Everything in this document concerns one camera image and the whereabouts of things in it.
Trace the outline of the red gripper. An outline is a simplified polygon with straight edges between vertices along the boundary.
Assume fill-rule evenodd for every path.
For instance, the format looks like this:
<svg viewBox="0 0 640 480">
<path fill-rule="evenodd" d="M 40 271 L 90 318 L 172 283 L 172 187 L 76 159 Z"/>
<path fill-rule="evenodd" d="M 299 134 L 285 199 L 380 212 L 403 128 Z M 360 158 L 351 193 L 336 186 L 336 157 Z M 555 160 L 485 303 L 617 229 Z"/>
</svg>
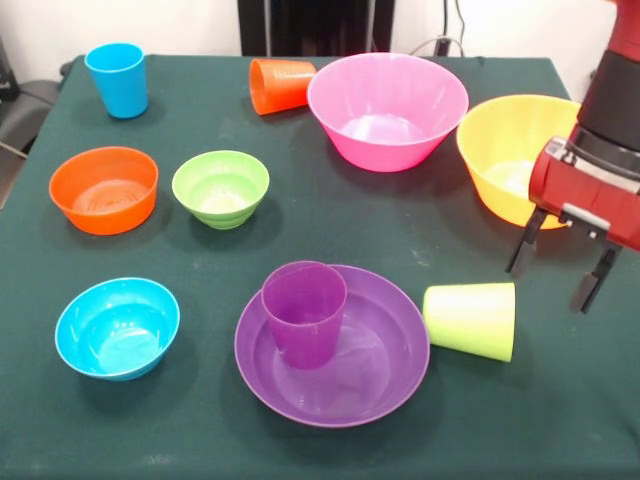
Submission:
<svg viewBox="0 0 640 480">
<path fill-rule="evenodd" d="M 601 179 L 603 170 L 573 155 L 566 141 L 554 137 L 544 146 L 529 181 L 529 199 L 534 208 L 506 272 L 520 278 L 537 251 L 537 236 L 548 216 L 563 215 L 604 231 L 608 240 L 639 249 L 639 195 L 619 181 Z M 610 243 L 596 266 L 582 278 L 570 300 L 573 312 L 586 314 L 615 265 L 622 247 Z"/>
</svg>

